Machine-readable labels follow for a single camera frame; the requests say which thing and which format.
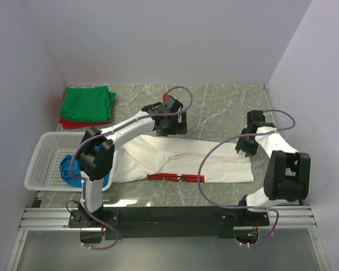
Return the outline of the white t shirt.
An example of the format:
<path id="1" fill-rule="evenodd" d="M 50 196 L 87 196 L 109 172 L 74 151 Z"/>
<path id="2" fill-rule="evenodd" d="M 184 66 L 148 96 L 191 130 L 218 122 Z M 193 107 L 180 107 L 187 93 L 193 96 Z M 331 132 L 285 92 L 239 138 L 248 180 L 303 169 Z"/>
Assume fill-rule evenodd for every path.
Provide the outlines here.
<path id="1" fill-rule="evenodd" d="M 253 182 L 250 158 L 234 143 L 215 149 L 215 142 L 140 135 L 119 148 L 113 182 L 184 177 L 207 183 Z"/>

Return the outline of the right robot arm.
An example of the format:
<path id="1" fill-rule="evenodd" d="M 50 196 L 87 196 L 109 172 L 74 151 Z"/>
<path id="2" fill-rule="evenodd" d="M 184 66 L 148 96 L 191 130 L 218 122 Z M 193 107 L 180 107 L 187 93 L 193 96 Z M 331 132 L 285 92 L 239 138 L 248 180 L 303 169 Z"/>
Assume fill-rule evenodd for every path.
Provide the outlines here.
<path id="1" fill-rule="evenodd" d="M 266 121 L 262 110 L 247 113 L 247 127 L 241 134 L 235 146 L 238 154 L 254 156 L 261 147 L 270 160 L 263 186 L 239 201 L 240 206 L 247 207 L 239 214 L 247 220 L 261 218 L 276 205 L 305 200 L 310 182 L 310 155 L 288 144 L 277 126 Z"/>

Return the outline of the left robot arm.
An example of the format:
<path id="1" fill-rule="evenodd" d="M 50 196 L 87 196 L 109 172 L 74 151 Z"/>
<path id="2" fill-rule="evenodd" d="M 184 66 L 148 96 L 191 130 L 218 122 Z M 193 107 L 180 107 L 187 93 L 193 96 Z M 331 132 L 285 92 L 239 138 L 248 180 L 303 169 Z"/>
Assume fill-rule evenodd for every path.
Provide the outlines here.
<path id="1" fill-rule="evenodd" d="M 186 134 L 186 111 L 190 106 L 169 94 L 163 101 L 143 107 L 129 119 L 112 127 L 88 129 L 81 145 L 74 152 L 70 167 L 78 162 L 80 177 L 71 176 L 82 183 L 79 211 L 90 224 L 101 222 L 98 217 L 103 209 L 102 186 L 104 178 L 115 164 L 117 150 L 143 134 L 156 131 L 161 136 Z"/>

